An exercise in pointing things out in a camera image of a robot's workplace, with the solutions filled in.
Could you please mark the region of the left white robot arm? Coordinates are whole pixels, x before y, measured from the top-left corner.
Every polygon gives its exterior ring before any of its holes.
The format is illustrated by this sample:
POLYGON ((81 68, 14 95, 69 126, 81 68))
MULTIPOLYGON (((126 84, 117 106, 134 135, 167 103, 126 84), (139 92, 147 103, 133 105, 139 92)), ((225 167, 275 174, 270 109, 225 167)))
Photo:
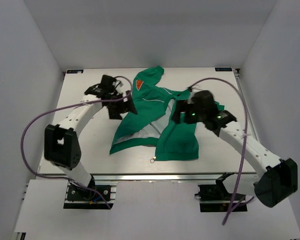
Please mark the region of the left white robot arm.
POLYGON ((111 120, 122 120, 125 113, 137 114, 132 90, 122 90, 124 76, 103 75, 100 83, 88 87, 79 104, 65 119, 44 130, 44 158, 62 170, 78 193, 89 200, 95 196, 93 176, 81 164, 79 136, 89 121, 103 108, 111 120))

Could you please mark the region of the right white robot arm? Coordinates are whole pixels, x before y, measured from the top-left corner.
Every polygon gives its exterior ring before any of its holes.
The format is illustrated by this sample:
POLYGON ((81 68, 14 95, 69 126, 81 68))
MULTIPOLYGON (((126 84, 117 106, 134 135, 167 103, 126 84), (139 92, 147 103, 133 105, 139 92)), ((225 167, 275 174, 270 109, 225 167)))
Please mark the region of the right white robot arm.
POLYGON ((297 163, 291 158, 282 159, 246 135, 229 111, 218 109, 210 91, 198 91, 187 100, 177 101, 172 120, 176 124, 203 123, 206 129, 240 153, 256 172, 241 176, 239 183, 236 183, 237 174, 223 174, 215 181, 219 198, 226 200, 237 190, 272 208, 298 190, 297 163))

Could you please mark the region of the green jacket with white lining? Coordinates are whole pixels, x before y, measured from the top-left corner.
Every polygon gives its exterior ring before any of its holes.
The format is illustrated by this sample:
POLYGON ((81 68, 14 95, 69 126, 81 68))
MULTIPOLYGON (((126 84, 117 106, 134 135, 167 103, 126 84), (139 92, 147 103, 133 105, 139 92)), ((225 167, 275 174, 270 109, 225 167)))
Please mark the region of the green jacket with white lining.
POLYGON ((156 161, 192 161, 199 157, 196 124, 176 124, 171 117, 177 101, 187 100, 189 90, 159 87, 161 66, 140 71, 133 80, 132 101, 137 114, 129 112, 118 126, 109 153, 137 147, 155 147, 156 161))

